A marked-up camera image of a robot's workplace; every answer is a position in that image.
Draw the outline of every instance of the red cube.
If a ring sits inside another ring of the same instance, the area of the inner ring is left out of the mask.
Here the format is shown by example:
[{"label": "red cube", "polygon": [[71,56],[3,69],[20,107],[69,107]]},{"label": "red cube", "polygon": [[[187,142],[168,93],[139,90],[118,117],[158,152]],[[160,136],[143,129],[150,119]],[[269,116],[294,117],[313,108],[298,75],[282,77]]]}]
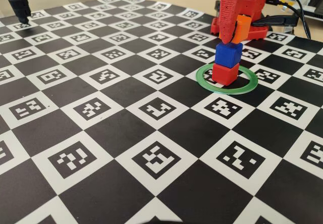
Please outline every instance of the red cube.
[{"label": "red cube", "polygon": [[212,73],[213,81],[226,86],[230,85],[238,78],[239,66],[240,64],[237,64],[233,68],[229,69],[227,67],[214,64]]}]

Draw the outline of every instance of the blue cube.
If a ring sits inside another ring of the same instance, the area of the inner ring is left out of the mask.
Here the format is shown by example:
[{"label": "blue cube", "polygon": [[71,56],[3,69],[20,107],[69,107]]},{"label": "blue cube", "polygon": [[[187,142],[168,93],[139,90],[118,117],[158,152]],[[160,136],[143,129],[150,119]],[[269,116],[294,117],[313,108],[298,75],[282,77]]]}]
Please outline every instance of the blue cube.
[{"label": "blue cube", "polygon": [[233,68],[241,60],[242,47],[241,43],[219,43],[216,50],[216,64],[230,69]]}]

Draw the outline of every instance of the black and white pattern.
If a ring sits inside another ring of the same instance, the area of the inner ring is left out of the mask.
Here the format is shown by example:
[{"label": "black and white pattern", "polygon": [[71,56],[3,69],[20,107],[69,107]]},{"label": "black and white pattern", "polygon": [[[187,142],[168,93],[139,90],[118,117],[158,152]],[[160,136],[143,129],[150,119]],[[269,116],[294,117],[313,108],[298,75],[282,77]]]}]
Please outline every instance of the black and white pattern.
[{"label": "black and white pattern", "polygon": [[145,0],[0,18],[0,222],[322,223],[323,44],[244,41],[258,87],[211,93],[211,20]]}]

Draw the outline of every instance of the green ring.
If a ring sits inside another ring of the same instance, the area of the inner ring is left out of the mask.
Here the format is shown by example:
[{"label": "green ring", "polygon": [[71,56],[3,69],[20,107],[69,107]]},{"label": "green ring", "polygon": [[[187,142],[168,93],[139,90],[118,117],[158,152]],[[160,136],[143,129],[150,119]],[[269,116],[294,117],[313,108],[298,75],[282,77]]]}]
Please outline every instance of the green ring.
[{"label": "green ring", "polygon": [[246,86],[243,86],[241,88],[236,88],[236,89],[223,89],[223,88],[215,87],[215,86],[207,83],[206,80],[204,79],[204,73],[207,70],[212,69],[212,67],[213,67],[213,64],[207,64],[207,65],[201,67],[196,72],[196,80],[199,83],[199,85],[201,85],[203,88],[205,88],[209,91],[219,93],[219,94],[245,94],[245,93],[248,93],[248,92],[254,90],[258,85],[258,78],[254,74],[254,72],[252,72],[251,70],[249,70],[243,66],[240,66],[239,71],[245,73],[250,80]]}]

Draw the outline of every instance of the printed pattern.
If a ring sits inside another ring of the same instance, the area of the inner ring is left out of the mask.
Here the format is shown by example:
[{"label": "printed pattern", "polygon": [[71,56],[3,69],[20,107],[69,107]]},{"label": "printed pattern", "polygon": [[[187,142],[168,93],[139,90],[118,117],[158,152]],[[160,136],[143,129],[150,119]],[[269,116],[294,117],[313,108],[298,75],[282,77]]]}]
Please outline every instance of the printed pattern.
[{"label": "printed pattern", "polygon": [[212,18],[146,0],[1,18],[2,222],[323,223],[323,44],[243,42],[258,87],[215,94],[195,77]]}]

